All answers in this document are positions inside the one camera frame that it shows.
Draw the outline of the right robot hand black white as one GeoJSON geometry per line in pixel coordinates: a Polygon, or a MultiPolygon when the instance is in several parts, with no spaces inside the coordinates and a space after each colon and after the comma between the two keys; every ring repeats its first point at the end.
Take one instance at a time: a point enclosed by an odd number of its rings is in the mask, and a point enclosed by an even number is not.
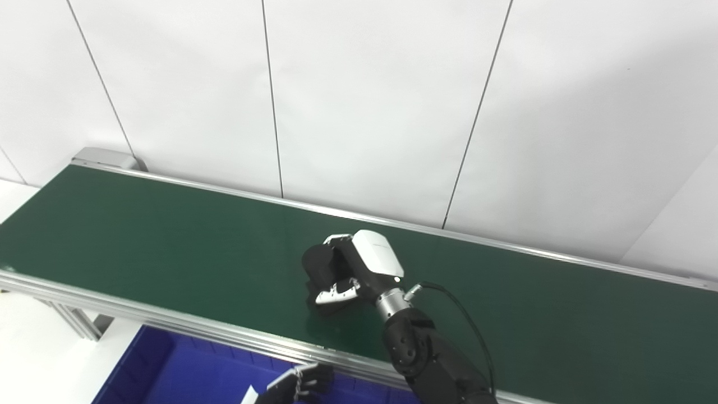
{"type": "Polygon", "coordinates": [[[386,318],[408,307],[401,286],[404,269],[381,233],[362,229],[330,235],[306,251],[303,266],[315,305],[359,299],[375,305],[386,318]]]}

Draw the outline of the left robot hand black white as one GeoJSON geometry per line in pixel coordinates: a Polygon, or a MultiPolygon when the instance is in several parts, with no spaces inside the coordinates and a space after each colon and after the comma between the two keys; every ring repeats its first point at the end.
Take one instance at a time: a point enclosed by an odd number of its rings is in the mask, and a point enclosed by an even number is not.
{"type": "Polygon", "coordinates": [[[333,366],[297,365],[267,384],[262,393],[249,386],[241,403],[320,403],[329,393],[333,380],[333,366]]]}

